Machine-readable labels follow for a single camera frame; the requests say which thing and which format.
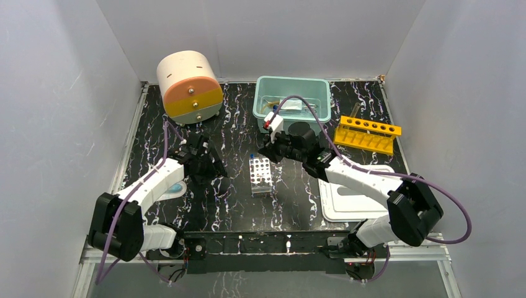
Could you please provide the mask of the clear well plate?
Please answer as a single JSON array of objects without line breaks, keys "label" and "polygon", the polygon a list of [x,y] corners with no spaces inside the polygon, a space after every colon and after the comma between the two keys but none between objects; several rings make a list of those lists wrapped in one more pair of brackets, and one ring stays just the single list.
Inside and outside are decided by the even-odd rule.
[{"label": "clear well plate", "polygon": [[270,193],[273,190],[272,169],[266,157],[254,156],[249,160],[249,178],[253,196]]}]

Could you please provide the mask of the tan rubber tubing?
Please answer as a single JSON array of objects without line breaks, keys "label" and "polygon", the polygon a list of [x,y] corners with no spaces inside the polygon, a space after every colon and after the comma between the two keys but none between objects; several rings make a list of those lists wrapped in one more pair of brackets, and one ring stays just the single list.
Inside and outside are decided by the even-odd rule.
[{"label": "tan rubber tubing", "polygon": [[263,114],[267,109],[273,109],[274,106],[279,105],[280,101],[267,101],[261,108],[260,113]]}]

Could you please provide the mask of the glass test tube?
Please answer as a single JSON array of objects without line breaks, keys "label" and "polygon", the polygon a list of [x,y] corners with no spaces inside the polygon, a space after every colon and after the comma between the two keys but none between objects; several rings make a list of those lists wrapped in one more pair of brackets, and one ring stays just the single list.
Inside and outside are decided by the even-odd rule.
[{"label": "glass test tube", "polygon": [[360,109],[361,109],[361,103],[360,102],[356,102],[354,104],[353,108],[352,108],[352,111],[351,111],[349,117],[356,118],[356,116],[357,116],[358,112],[360,111]]}]

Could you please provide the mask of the white bin lid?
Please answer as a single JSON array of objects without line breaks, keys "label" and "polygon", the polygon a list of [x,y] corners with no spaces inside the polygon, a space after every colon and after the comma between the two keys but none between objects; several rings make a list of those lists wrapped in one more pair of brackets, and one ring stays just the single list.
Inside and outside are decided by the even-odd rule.
[{"label": "white bin lid", "polygon": [[388,192],[396,190],[401,180],[372,173],[393,173],[393,169],[387,165],[363,165],[362,168],[364,172],[337,161],[326,169],[328,181],[318,181],[325,220],[351,222],[376,219],[388,214]]}]

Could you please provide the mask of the yellow test tube rack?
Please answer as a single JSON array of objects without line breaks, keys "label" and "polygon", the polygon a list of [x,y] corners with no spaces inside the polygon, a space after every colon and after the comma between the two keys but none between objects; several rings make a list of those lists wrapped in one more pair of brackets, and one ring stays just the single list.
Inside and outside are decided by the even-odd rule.
[{"label": "yellow test tube rack", "polygon": [[402,132],[400,126],[341,116],[333,142],[335,145],[393,155],[394,140]]}]

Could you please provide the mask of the small clear plastic bag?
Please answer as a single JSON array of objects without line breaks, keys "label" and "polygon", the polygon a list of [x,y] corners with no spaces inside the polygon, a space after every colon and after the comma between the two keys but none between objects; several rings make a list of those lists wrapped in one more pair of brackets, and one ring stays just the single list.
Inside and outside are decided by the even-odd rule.
[{"label": "small clear plastic bag", "polygon": [[281,105],[280,111],[299,112],[303,109],[303,101],[300,99],[289,99]]}]

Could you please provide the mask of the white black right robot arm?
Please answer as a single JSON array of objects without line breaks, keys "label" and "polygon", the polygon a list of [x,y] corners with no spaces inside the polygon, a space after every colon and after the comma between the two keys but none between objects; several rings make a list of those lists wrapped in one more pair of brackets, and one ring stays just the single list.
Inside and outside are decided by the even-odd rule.
[{"label": "white black right robot arm", "polygon": [[298,161],[310,176],[357,191],[387,209],[387,215],[362,220],[342,241],[355,256],[367,256],[374,246],[394,241],[420,246],[444,214],[418,175],[399,178],[384,171],[375,175],[322,147],[306,122],[296,122],[286,132],[280,119],[267,120],[264,129],[268,134],[258,152],[271,162]]}]

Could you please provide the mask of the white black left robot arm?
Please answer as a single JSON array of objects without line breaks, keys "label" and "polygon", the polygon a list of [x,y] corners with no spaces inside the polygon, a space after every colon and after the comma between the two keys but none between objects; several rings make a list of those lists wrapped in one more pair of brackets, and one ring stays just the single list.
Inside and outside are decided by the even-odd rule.
[{"label": "white black left robot arm", "polygon": [[145,213],[185,179],[204,186],[226,175],[212,141],[192,133],[137,181],[115,194],[105,192],[97,198],[87,243],[122,261],[151,250],[178,258],[185,251],[182,230],[170,223],[147,225]]}]

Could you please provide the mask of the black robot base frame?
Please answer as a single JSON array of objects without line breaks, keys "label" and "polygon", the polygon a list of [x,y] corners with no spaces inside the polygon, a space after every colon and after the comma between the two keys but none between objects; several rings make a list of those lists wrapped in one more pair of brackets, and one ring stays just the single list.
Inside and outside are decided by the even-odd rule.
[{"label": "black robot base frame", "polygon": [[147,258],[161,264],[184,264],[189,274],[218,272],[324,271],[371,277],[387,256],[377,245],[354,251],[346,230],[292,232],[184,232],[176,252],[151,251]]}]

